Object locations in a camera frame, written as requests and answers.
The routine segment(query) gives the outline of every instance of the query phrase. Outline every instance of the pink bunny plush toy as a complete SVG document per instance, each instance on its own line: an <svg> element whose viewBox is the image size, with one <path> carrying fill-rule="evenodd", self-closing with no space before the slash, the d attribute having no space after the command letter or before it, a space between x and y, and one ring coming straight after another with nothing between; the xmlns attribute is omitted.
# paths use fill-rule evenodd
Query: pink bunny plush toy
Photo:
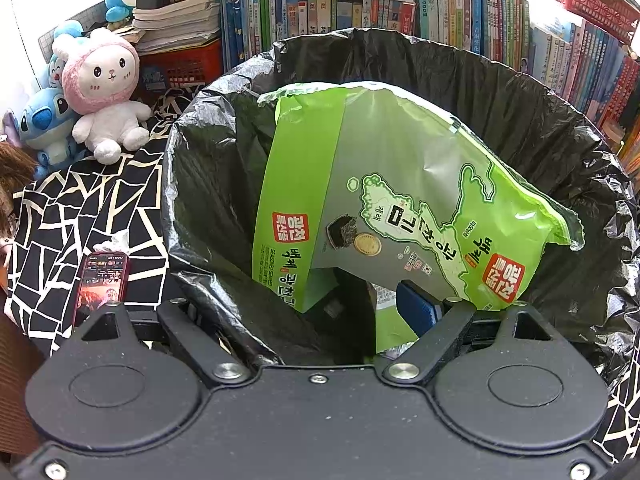
<svg viewBox="0 0 640 480"><path fill-rule="evenodd" d="M95 29L79 43L68 34L53 42L53 52L66 61L62 88L69 106L83 117L75 124L76 142L84 142L101 164L114 164L124 146L134 151L149 140L139 125L151 108L129 101L138 84L140 59L128 41L106 28Z"/></svg>

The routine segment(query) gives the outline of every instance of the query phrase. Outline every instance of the red plastic basket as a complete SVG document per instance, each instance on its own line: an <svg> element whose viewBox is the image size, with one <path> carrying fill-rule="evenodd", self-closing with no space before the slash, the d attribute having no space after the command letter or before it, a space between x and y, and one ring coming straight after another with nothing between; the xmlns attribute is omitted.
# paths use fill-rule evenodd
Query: red plastic basket
<svg viewBox="0 0 640 480"><path fill-rule="evenodd" d="M211 83L222 73L220 40L205 46L140 56L137 94L154 98L169 88Z"/></svg>
<svg viewBox="0 0 640 480"><path fill-rule="evenodd" d="M640 10L625 0L558 0L569 12L606 30L624 44L631 40L638 28Z"/></svg>

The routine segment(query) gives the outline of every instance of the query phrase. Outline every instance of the trash can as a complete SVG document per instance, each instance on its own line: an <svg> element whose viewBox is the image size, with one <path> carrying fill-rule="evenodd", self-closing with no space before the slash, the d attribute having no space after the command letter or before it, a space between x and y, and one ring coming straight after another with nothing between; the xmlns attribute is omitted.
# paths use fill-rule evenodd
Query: trash can
<svg viewBox="0 0 640 480"><path fill-rule="evenodd" d="M294 82L361 80L399 86L449 111L527 181L578 213L584 248L547 245L521 299L583 349L607 383L618 380L638 351L640 258L637 202L616 156L584 115L530 76L386 30L277 42L201 91L172 127L162 174L170 267L221 338L252 365L355 363L371 348L365 305L355 302L338 316L314 308L301 315L251 278L275 131L274 108L258 106L258 97ZM351 290L366 286L341 279Z"/></svg>

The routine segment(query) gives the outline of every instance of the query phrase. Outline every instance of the green snack bag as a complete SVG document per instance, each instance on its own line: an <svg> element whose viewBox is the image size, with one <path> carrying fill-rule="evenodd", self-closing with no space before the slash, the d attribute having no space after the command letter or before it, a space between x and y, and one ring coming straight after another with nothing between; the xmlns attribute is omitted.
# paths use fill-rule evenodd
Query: green snack bag
<svg viewBox="0 0 640 480"><path fill-rule="evenodd" d="M573 211L401 88L293 84L258 102L273 100L252 277L300 312L315 269L375 284L378 351L416 338L396 311L401 280L500 310L527 288L547 242L584 245Z"/></svg>

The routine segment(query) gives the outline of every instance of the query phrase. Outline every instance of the metal bolt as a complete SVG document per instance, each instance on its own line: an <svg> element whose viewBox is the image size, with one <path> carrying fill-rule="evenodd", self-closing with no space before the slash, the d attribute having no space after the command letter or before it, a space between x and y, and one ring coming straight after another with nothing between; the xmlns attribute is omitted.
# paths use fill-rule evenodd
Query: metal bolt
<svg viewBox="0 0 640 480"><path fill-rule="evenodd" d="M388 368L389 375L403 381L415 379L420 374L420 368L411 363L394 363Z"/></svg>
<svg viewBox="0 0 640 480"><path fill-rule="evenodd" d="M309 377L309 381L313 384L325 384L329 380L329 377L322 374L313 374Z"/></svg>
<svg viewBox="0 0 640 480"><path fill-rule="evenodd" d="M571 480L587 480L589 476L591 476L591 467L584 462L574 465L569 473Z"/></svg>
<svg viewBox="0 0 640 480"><path fill-rule="evenodd" d="M238 363L222 363L216 366L213 374L219 379L233 380L244 375L244 369Z"/></svg>
<svg viewBox="0 0 640 480"><path fill-rule="evenodd" d="M44 466L44 474L51 480L65 480L66 468L58 462L49 462Z"/></svg>

